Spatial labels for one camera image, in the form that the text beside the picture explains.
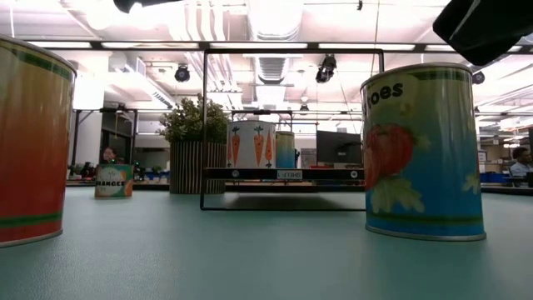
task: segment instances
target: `computer monitor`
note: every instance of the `computer monitor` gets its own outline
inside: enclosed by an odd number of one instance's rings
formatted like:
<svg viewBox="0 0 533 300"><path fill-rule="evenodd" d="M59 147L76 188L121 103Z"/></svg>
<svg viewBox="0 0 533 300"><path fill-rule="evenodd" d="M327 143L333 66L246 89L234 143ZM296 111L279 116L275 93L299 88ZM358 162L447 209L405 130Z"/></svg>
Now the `computer monitor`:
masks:
<svg viewBox="0 0 533 300"><path fill-rule="evenodd" d="M361 135L317 131L316 161L319 163L362 163Z"/></svg>

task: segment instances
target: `orange can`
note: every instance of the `orange can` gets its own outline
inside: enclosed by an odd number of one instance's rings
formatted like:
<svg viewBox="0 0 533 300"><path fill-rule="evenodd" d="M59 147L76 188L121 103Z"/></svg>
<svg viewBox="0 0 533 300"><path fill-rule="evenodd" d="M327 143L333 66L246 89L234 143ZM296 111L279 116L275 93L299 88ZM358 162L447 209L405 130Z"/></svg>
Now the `orange can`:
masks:
<svg viewBox="0 0 533 300"><path fill-rule="evenodd" d="M0 247L62 232L76 71L0 35Z"/></svg>

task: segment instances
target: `potted plant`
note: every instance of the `potted plant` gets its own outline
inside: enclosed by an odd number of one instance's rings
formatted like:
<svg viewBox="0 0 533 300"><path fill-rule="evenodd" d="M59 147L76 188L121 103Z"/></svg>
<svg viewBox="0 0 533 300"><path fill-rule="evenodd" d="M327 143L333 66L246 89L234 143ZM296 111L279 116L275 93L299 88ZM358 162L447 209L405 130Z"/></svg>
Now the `potted plant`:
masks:
<svg viewBox="0 0 533 300"><path fill-rule="evenodd" d="M183 98L178 108L160 118L159 133L171 144L170 193L200 193L202 183L202 95L198 103ZM207 103L207 167L224 168L227 124L222 106ZM224 193L223 181L207 184L206 193Z"/></svg>

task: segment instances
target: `plant pot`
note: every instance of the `plant pot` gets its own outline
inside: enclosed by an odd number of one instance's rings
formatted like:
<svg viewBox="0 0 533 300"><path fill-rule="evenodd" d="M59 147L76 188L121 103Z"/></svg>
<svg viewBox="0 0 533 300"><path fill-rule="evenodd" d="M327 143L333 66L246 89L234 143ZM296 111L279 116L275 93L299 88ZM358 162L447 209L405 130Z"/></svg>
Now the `plant pot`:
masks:
<svg viewBox="0 0 533 300"><path fill-rule="evenodd" d="M207 168L224 168L226 145L207 144ZM174 142L170 146L170 193L199 194L202 185L202 142ZM226 182L208 180L206 193L226 191Z"/></svg>

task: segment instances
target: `green table surface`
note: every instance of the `green table surface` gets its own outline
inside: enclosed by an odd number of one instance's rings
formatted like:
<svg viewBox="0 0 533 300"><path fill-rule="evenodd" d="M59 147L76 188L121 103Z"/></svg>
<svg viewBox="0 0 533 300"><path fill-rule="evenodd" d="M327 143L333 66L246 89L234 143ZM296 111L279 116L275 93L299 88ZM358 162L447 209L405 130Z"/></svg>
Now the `green table surface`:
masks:
<svg viewBox="0 0 533 300"><path fill-rule="evenodd" d="M531 299L533 198L484 194L488 239L365 230L363 212L201 212L67 189L64 234L0 249L0 299ZM363 203L363 194L344 194Z"/></svg>

